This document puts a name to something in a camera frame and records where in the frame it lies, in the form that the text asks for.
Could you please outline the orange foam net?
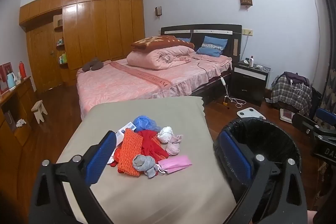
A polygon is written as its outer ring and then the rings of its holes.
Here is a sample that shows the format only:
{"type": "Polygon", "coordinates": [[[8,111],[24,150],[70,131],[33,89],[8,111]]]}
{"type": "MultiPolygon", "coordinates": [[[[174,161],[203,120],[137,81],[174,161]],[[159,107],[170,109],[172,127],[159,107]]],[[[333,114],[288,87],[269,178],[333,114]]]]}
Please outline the orange foam net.
{"type": "Polygon", "coordinates": [[[118,172],[139,177],[140,173],[133,167],[133,159],[141,154],[143,137],[127,128],[124,133],[118,161],[118,172]]]}

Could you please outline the small wall lamp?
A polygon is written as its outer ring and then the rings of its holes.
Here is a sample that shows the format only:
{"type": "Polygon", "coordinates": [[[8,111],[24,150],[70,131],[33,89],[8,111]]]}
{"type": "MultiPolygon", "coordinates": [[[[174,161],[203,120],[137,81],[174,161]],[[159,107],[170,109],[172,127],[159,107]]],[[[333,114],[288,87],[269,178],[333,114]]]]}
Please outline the small wall lamp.
{"type": "Polygon", "coordinates": [[[155,16],[160,17],[162,15],[162,7],[158,6],[155,8],[155,16]]]}

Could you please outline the grey sock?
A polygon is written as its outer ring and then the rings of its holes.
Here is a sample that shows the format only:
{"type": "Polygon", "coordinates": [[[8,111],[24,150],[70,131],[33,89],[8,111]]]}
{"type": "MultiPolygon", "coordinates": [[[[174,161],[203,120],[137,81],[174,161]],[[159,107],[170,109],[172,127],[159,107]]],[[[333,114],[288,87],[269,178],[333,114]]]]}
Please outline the grey sock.
{"type": "Polygon", "coordinates": [[[158,172],[155,159],[151,156],[137,155],[132,161],[133,168],[138,172],[143,172],[148,178],[153,178],[158,172]]]}

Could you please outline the red knit glove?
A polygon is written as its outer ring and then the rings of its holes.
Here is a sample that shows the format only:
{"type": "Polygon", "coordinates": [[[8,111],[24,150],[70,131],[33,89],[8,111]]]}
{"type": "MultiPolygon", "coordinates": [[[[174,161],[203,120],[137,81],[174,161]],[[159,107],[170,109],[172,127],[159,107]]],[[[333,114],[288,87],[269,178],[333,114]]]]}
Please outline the red knit glove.
{"type": "Polygon", "coordinates": [[[156,163],[169,157],[169,154],[161,147],[156,131],[142,130],[138,132],[138,135],[142,137],[141,155],[151,156],[156,163]]]}

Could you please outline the black lined trash bin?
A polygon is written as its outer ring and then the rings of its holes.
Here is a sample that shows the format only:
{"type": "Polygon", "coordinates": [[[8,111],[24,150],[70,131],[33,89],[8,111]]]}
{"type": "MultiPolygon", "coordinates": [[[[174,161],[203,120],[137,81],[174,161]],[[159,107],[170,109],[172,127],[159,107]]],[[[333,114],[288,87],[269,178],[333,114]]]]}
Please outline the black lined trash bin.
{"type": "Polygon", "coordinates": [[[261,118],[223,127],[214,153],[236,206],[226,223],[306,223],[302,158],[293,139],[261,118]]]}

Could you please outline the pink sock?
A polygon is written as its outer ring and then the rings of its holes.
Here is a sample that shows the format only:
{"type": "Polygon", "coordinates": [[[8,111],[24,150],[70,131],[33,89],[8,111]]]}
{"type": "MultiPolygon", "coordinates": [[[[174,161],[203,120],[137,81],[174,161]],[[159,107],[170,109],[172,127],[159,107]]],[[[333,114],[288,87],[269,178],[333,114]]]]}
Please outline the pink sock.
{"type": "Polygon", "coordinates": [[[171,139],[166,145],[166,152],[169,156],[176,156],[179,154],[182,139],[183,135],[171,136],[171,139]]]}

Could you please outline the blue plastic bag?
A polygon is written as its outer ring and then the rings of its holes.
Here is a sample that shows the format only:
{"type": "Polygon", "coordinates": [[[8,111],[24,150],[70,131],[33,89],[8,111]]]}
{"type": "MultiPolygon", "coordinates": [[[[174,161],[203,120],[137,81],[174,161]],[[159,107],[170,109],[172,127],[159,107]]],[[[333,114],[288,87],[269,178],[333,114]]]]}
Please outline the blue plastic bag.
{"type": "Polygon", "coordinates": [[[136,132],[143,130],[151,130],[155,132],[161,131],[161,128],[157,125],[157,123],[145,115],[140,115],[135,118],[133,124],[135,125],[136,132]]]}

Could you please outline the black white nightstand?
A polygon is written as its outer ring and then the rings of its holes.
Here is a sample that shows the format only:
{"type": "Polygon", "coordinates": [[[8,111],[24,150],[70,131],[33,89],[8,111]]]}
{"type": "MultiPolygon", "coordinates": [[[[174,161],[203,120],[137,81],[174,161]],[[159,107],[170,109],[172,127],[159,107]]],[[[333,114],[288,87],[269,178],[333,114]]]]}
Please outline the black white nightstand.
{"type": "Polygon", "coordinates": [[[261,65],[250,67],[244,62],[235,63],[231,72],[230,96],[256,106],[264,101],[270,68],[261,65]]]}

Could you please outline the pink face mask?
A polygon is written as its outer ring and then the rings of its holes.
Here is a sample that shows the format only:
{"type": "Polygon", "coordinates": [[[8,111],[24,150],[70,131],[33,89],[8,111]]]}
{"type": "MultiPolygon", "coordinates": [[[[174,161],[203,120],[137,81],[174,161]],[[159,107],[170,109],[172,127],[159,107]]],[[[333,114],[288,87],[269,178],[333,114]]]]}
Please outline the pink face mask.
{"type": "Polygon", "coordinates": [[[163,173],[171,174],[179,170],[192,166],[188,156],[172,156],[158,162],[159,170],[163,173]]]}

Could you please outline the wooden wardrobe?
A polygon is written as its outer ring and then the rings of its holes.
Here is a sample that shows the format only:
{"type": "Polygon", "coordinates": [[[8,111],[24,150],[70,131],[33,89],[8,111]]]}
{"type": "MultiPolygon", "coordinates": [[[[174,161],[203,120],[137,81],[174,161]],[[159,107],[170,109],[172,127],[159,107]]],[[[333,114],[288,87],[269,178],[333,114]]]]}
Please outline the wooden wardrobe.
{"type": "Polygon", "coordinates": [[[125,58],[145,37],[143,0],[35,0],[21,6],[19,25],[39,93],[75,84],[95,57],[125,58]]]}

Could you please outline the white tissue wad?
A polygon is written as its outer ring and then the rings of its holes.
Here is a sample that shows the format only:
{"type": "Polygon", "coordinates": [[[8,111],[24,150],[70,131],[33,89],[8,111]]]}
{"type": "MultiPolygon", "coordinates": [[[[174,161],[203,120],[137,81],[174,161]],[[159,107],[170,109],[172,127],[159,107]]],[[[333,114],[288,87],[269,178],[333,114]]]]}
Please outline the white tissue wad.
{"type": "Polygon", "coordinates": [[[157,138],[162,144],[169,143],[173,136],[173,129],[170,126],[163,127],[161,131],[157,133],[157,138]]]}

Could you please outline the red plastic bag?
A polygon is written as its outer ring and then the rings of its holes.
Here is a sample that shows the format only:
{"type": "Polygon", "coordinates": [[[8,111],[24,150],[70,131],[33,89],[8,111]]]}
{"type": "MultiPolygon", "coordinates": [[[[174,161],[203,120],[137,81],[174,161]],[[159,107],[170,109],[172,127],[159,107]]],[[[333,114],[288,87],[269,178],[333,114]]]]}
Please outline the red plastic bag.
{"type": "Polygon", "coordinates": [[[108,160],[107,164],[111,167],[116,167],[119,163],[121,148],[117,147],[115,151],[112,153],[110,159],[108,160]]]}

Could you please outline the plaid covered chair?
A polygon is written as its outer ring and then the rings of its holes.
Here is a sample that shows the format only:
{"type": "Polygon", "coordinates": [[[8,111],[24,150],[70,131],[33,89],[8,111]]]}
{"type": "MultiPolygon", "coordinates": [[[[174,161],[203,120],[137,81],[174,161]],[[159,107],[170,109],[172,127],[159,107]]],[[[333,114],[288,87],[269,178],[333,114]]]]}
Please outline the plaid covered chair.
{"type": "Polygon", "coordinates": [[[312,106],[313,91],[307,79],[300,80],[290,72],[284,72],[271,84],[271,104],[285,104],[300,114],[309,114],[312,106]]]}

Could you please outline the red picture frame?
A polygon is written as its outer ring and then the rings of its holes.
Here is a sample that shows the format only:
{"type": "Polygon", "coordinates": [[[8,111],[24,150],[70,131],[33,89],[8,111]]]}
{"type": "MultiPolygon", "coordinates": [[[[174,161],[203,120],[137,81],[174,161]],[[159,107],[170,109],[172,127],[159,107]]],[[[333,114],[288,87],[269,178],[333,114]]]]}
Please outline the red picture frame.
{"type": "Polygon", "coordinates": [[[11,62],[4,63],[0,65],[0,74],[1,74],[1,94],[9,90],[9,85],[7,81],[7,75],[13,72],[11,62]]]}

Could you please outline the white blue paper box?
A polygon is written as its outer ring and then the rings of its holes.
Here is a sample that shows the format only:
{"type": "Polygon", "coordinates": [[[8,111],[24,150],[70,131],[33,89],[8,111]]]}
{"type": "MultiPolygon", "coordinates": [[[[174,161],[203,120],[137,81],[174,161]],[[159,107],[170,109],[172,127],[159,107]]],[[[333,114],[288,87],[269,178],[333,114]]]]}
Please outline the white blue paper box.
{"type": "Polygon", "coordinates": [[[122,128],[120,128],[117,132],[116,132],[116,146],[118,146],[119,144],[122,143],[123,139],[124,139],[124,134],[126,132],[126,129],[131,129],[131,130],[135,130],[136,126],[132,123],[129,122],[126,125],[124,125],[122,128]]]}

